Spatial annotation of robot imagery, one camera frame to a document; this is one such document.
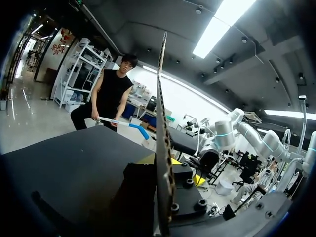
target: black hair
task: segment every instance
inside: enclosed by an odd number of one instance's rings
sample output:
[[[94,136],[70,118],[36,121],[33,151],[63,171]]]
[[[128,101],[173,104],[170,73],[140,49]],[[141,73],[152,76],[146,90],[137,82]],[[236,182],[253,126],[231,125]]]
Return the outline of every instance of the black hair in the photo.
[[[138,63],[138,59],[136,55],[126,54],[122,57],[122,62],[129,62],[132,65],[132,67],[135,68]]]

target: man's hand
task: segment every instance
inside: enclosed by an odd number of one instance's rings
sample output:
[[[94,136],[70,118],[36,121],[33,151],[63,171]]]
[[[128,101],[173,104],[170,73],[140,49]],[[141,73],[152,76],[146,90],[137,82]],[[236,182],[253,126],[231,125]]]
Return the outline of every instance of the man's hand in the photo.
[[[118,124],[117,124],[117,123],[112,123],[112,122],[111,122],[111,126],[112,126],[112,127],[117,127],[117,126],[118,126]]]
[[[99,112],[97,111],[97,109],[92,109],[92,114],[91,114],[91,118],[94,121],[97,121],[99,118]]]

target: man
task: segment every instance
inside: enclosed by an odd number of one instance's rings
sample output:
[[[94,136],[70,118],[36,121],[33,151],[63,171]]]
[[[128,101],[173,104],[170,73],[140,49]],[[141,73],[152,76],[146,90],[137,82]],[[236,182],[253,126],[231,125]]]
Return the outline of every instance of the man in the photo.
[[[258,175],[258,173],[256,173],[254,175],[254,177],[255,177],[254,184],[246,184],[246,185],[242,186],[239,189],[239,192],[236,195],[236,197],[233,200],[231,200],[231,202],[235,205],[238,205],[240,203],[242,197],[246,193],[253,192],[258,185],[262,189],[265,189],[266,187],[269,186],[272,178],[274,177],[274,175],[276,173],[277,173],[277,163],[275,161],[273,161],[272,164],[268,168],[262,170],[259,175]]]
[[[84,120],[98,117],[119,120],[125,110],[128,95],[133,83],[126,73],[137,65],[137,57],[127,54],[123,56],[118,70],[103,70],[92,90],[91,101],[71,112],[71,120],[76,130],[87,128]],[[103,125],[117,131],[117,124],[103,122]]]

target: desk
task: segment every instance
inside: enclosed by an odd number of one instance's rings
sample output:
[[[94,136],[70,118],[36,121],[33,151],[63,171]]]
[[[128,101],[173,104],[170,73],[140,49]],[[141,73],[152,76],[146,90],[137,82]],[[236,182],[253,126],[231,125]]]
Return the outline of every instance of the desk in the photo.
[[[104,126],[96,126],[4,154],[1,160],[16,191],[15,197],[52,236],[55,228],[35,206],[31,192],[37,190],[65,218],[82,223],[89,210],[109,205],[128,163],[153,153]],[[8,200],[18,205],[17,201]],[[14,218],[23,223],[26,216],[15,213]]]
[[[180,151],[178,160],[180,159],[182,153],[193,156],[198,148],[198,140],[172,127],[169,127],[168,130],[171,147]]]

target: black sleeveless shirt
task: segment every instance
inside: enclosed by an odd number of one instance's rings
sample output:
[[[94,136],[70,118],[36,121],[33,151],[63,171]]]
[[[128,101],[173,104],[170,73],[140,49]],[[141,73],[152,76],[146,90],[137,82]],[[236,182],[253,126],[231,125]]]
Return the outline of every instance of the black sleeveless shirt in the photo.
[[[105,69],[103,82],[97,95],[97,109],[99,115],[113,119],[118,111],[120,100],[133,83],[128,76],[120,78],[116,70]]]

